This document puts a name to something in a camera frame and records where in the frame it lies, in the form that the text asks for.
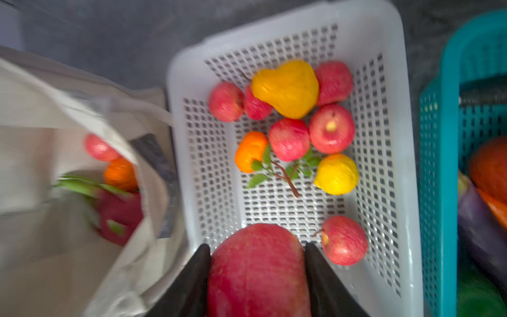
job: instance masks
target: yellow lemon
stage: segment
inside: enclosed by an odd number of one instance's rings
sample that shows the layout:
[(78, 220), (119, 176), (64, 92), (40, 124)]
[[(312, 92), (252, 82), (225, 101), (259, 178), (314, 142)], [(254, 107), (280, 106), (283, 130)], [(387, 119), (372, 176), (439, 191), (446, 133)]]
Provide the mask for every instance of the yellow lemon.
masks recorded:
[(252, 93), (281, 115), (301, 119), (315, 107), (319, 85), (312, 66), (291, 60), (277, 69), (263, 69), (252, 79)]
[(350, 193), (357, 182), (359, 174), (354, 161), (344, 154), (331, 154), (325, 157), (317, 168), (315, 186), (331, 195)]

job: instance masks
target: orange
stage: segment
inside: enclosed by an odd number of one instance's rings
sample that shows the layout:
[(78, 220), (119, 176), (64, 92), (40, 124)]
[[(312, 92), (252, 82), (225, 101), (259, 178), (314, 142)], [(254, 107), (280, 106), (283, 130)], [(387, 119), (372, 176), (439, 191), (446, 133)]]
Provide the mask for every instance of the orange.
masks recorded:
[(239, 144), (234, 158), (239, 170), (244, 173), (253, 172), (252, 162), (254, 160), (262, 162), (262, 155), (267, 145), (268, 138), (263, 133), (257, 131), (247, 133)]
[(134, 166), (123, 157), (111, 161), (104, 171), (104, 180), (106, 184), (127, 192), (138, 187)]
[(468, 161), (468, 176), (477, 188), (507, 204), (507, 136), (483, 144)]

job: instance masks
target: orange vegetable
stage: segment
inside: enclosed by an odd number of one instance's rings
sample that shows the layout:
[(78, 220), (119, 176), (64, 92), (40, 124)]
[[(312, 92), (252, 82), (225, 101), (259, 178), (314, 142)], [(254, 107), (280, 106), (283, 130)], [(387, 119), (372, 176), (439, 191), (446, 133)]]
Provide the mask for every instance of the orange vegetable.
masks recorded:
[(263, 133), (257, 131), (247, 133), (239, 144), (234, 158), (239, 170), (244, 173), (253, 172), (252, 162), (254, 160), (262, 162), (262, 155), (267, 145), (268, 138)]
[(138, 187), (134, 166), (123, 157), (111, 161), (104, 171), (104, 180), (106, 184), (127, 192)]
[(477, 188), (507, 204), (507, 136), (491, 139), (474, 152), (468, 176)]
[(479, 188), (477, 191), (482, 197), (482, 200), (488, 205), (489, 209), (491, 209), (491, 212), (495, 215), (498, 222), (507, 230), (507, 205), (491, 197), (491, 195)]

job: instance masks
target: red apple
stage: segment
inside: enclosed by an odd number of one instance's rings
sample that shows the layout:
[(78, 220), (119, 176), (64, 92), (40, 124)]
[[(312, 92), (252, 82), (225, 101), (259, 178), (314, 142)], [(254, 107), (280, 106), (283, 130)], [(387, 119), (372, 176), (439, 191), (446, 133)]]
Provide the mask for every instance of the red apple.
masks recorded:
[(243, 228), (213, 252), (208, 317), (311, 317), (303, 247), (288, 230)]
[(320, 64), (315, 70), (315, 76), (319, 83), (317, 105), (344, 101), (354, 87), (347, 65), (337, 60)]
[(256, 98), (252, 93), (251, 86), (245, 88), (245, 114), (252, 120), (264, 120), (273, 112), (273, 107)]
[(302, 158), (310, 149), (310, 135), (302, 120), (283, 118), (271, 126), (269, 144), (284, 162)]
[(336, 103), (320, 107), (310, 120), (310, 140), (320, 152), (341, 152), (352, 143), (354, 135), (352, 115)]
[(209, 112), (224, 122), (233, 122), (243, 114), (244, 94), (233, 83), (219, 83), (209, 95)]
[(94, 134), (85, 137), (84, 146), (86, 153), (99, 161), (111, 162), (120, 157), (115, 149)]
[(333, 216), (324, 222), (321, 233), (324, 254), (335, 264), (356, 264), (368, 252), (365, 231), (351, 218)]

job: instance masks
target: white cloth bag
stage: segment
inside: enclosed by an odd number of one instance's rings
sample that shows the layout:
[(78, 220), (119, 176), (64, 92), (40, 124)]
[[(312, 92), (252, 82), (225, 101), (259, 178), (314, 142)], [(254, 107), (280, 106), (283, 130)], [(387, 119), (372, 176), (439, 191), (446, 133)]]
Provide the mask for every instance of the white cloth bag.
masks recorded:
[[(170, 197), (158, 173), (128, 142), (154, 133), (174, 167), (166, 125), (171, 116), (160, 108), (162, 91), (127, 91), (7, 48), (0, 48), (0, 57), (2, 315), (145, 312), (141, 294), (173, 265), (185, 236), (175, 208), (169, 211), (175, 213), (171, 235), (158, 238)], [(87, 100), (73, 97), (80, 94)], [(154, 122), (153, 116), (165, 123)], [(87, 133), (100, 136), (136, 165), (144, 219), (123, 249), (86, 224), (79, 195), (51, 188), (63, 173), (104, 170), (106, 163), (84, 152)]]

